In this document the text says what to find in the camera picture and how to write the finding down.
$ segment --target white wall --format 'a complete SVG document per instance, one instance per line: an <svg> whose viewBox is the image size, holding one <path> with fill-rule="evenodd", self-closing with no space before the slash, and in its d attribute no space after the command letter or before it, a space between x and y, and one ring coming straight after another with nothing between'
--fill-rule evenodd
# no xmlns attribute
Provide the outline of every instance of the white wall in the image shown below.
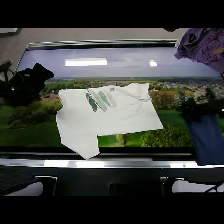
<svg viewBox="0 0 224 224"><path fill-rule="evenodd" d="M0 33L16 32L18 28L0 28Z"/></svg>

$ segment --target sky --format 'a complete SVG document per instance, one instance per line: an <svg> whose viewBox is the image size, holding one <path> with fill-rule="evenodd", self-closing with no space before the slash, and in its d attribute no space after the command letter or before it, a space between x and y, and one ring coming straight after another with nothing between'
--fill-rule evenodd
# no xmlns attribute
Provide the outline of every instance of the sky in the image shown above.
<svg viewBox="0 0 224 224"><path fill-rule="evenodd" d="M92 48L26 51L18 71L42 64L56 78L74 77L220 77L202 63L189 59L177 60L174 47L149 48ZM65 66L66 59L106 58L107 65ZM156 67L150 67L154 60Z"/></svg>

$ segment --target dark blue cloth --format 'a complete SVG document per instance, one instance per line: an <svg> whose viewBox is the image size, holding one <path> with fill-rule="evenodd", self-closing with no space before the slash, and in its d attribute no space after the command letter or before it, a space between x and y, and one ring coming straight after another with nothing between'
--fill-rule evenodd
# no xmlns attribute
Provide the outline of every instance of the dark blue cloth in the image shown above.
<svg viewBox="0 0 224 224"><path fill-rule="evenodd" d="M197 154L197 163L203 165L224 164L224 137L215 115L204 115L201 122L185 117Z"/></svg>

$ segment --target purple cloth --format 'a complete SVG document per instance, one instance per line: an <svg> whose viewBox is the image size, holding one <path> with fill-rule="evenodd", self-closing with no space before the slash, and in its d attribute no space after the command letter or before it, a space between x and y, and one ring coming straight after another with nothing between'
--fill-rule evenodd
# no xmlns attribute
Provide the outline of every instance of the purple cloth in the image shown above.
<svg viewBox="0 0 224 224"><path fill-rule="evenodd" d="M224 28L190 28L182 37L175 57L189 58L224 72Z"/></svg>

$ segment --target landscape image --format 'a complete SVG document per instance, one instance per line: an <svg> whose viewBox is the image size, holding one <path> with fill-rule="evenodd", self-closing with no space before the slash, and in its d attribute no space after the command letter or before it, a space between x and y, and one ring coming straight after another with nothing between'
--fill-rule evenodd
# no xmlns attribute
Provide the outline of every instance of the landscape image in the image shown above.
<svg viewBox="0 0 224 224"><path fill-rule="evenodd" d="M41 63L54 73L40 99L26 107L0 107L0 146L63 147L56 124L61 89L149 83L148 94L164 126L162 130L98 137L99 147L192 147L179 106L189 98L206 102L208 91L224 98L220 74L203 64L177 60L174 48L60 49L25 52L18 70ZM106 58L103 66L65 66L72 58ZM150 67L149 59L156 67ZM224 135L224 119L217 116Z"/></svg>

